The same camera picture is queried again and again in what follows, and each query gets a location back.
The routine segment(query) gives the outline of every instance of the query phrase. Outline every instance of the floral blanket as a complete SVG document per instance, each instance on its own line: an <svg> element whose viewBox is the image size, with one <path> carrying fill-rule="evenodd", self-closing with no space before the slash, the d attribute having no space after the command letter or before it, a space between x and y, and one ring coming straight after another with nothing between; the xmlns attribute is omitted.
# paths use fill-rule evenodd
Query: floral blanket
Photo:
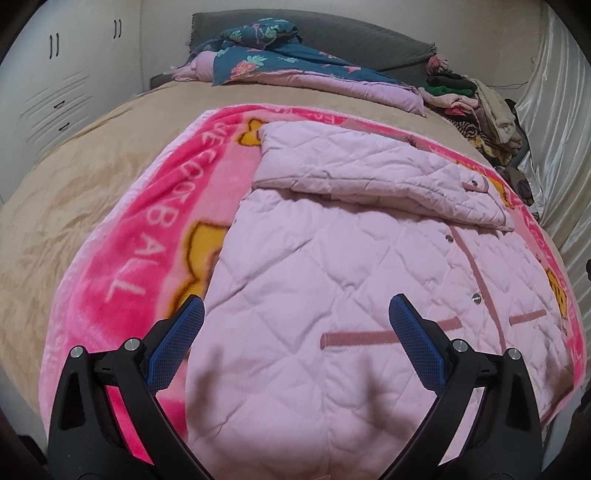
<svg viewBox="0 0 591 480"><path fill-rule="evenodd" d="M222 85L251 73L296 70L345 80L400 84L396 79L360 67L334 55L301 44L297 27L280 18L261 18L250 25L229 28L199 45L202 51L216 51L213 84Z"/></svg>

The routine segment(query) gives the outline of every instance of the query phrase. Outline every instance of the white curtain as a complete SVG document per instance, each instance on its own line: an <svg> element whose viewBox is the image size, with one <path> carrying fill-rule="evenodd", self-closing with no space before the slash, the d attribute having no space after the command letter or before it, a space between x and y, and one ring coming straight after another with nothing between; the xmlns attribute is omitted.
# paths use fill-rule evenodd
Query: white curtain
<svg viewBox="0 0 591 480"><path fill-rule="evenodd" d="M591 353L591 67L547 5L544 18L537 66L517 106L531 146L521 168L563 257Z"/></svg>

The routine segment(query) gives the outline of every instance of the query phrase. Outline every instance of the pink jacket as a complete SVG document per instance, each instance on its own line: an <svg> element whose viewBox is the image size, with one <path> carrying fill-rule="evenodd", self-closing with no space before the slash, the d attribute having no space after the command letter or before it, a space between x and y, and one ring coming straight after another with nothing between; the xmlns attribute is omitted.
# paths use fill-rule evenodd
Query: pink jacket
<svg viewBox="0 0 591 480"><path fill-rule="evenodd" d="M397 293L477 351L518 348L551 410L572 379L561 315L484 176L334 125L260 133L187 373L189 446L216 479L383 473L435 398L389 325Z"/></svg>

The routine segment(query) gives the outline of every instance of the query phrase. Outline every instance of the yellow cartoon character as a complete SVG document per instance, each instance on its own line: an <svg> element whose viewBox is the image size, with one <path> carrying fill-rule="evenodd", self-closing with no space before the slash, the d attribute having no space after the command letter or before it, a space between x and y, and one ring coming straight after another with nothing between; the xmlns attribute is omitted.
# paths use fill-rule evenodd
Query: yellow cartoon character
<svg viewBox="0 0 591 480"><path fill-rule="evenodd" d="M205 297L228 229L223 225L198 222L189 232L185 262L191 278L179 288L171 312L177 310L191 294Z"/></svg>
<svg viewBox="0 0 591 480"><path fill-rule="evenodd" d="M261 145L261 139L258 137L258 129L266 122L258 118L252 118L248 122L248 131L238 137L238 143L243 147L257 147Z"/></svg>
<svg viewBox="0 0 591 480"><path fill-rule="evenodd" d="M560 309L560 314L562 315L562 318L565 319L566 312L567 312L566 293L560 287L560 284L558 283L558 278L556 278L556 275L554 275L554 272L552 272L549 268L546 269L546 275L548 275L548 281L550 282L550 288L554 292L554 295L556 295L556 301L558 302L558 308Z"/></svg>

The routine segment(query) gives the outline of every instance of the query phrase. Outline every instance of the pile of clothes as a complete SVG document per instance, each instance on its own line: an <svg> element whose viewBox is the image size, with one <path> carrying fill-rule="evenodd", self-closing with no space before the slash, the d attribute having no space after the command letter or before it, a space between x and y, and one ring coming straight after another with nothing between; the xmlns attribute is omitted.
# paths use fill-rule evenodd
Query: pile of clothes
<svg viewBox="0 0 591 480"><path fill-rule="evenodd" d="M452 72L448 61L439 55L429 60L427 74L427 83L419 88L425 105L451 122L521 200L532 206L530 184L513 165L524 140L512 105L480 80Z"/></svg>

